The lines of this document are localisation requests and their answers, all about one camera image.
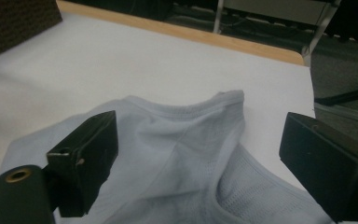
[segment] brick-patterned object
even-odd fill
[[[60,21],[55,0],[0,0],[0,53]]]

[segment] ribbed fabric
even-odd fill
[[[129,96],[13,142],[0,173],[45,153],[90,116],[117,112],[118,157],[89,214],[57,223],[329,223],[239,146],[243,92],[189,106]]]

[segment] white table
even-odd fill
[[[241,142],[299,186],[278,150],[288,111],[314,116],[308,67],[62,15],[61,24],[0,55],[0,163],[14,139],[112,99],[131,94],[188,105],[244,90]]]

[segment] fabric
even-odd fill
[[[331,223],[308,193],[285,184],[239,145],[243,92],[189,106],[129,96],[13,142],[0,174],[44,167],[45,154],[87,118],[117,112],[119,153],[89,214],[57,223]]]

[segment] gray carpet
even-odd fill
[[[211,32],[213,20],[212,11],[176,6],[166,22]],[[298,29],[295,24],[284,26],[229,16],[224,16],[222,22],[222,35],[297,52],[312,38],[312,31]],[[310,71],[315,97],[358,90],[358,42],[340,43],[336,38],[323,36],[311,55]],[[343,106],[358,110],[358,101]],[[358,121],[319,109],[315,109],[315,113],[317,119],[358,140]]]

